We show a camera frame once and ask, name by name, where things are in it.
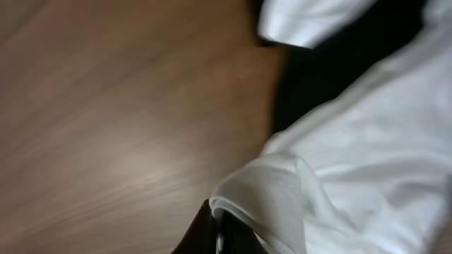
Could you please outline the white t-shirt black print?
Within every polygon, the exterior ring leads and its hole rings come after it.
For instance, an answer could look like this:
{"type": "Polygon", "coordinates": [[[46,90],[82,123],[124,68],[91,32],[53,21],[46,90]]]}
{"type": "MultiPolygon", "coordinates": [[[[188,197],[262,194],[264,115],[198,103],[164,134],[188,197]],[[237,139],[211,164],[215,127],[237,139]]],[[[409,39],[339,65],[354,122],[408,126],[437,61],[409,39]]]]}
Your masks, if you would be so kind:
{"type": "Polygon", "coordinates": [[[216,187],[278,253],[427,253],[451,211],[451,2],[216,187]]]}

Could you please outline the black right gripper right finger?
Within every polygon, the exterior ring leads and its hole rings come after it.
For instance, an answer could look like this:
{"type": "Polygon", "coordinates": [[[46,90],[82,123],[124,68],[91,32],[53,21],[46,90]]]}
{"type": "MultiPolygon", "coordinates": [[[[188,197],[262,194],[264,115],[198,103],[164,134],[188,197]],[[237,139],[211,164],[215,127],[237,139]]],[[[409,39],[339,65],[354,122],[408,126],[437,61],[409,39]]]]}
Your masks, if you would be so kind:
{"type": "Polygon", "coordinates": [[[221,236],[222,254],[268,254],[254,231],[230,212],[223,212],[221,236]]]}

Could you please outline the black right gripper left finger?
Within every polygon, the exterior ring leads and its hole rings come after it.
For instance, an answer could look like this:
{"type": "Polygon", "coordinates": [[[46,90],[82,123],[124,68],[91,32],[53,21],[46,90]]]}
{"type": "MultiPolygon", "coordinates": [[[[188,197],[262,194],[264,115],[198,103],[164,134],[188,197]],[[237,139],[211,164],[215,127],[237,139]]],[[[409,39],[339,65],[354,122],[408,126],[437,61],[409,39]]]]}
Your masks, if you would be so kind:
{"type": "Polygon", "coordinates": [[[205,200],[172,254],[216,254],[216,222],[205,200]]]}

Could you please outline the black garment right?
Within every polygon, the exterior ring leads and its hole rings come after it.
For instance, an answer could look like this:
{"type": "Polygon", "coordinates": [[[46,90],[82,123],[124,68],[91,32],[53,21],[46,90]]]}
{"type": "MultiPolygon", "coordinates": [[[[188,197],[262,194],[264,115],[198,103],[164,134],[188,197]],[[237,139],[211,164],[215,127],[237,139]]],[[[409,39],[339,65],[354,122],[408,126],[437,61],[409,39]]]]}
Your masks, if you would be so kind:
{"type": "Polygon", "coordinates": [[[364,72],[412,41],[426,0],[249,0],[262,47],[285,48],[272,110],[279,133],[338,97],[364,72]]]}

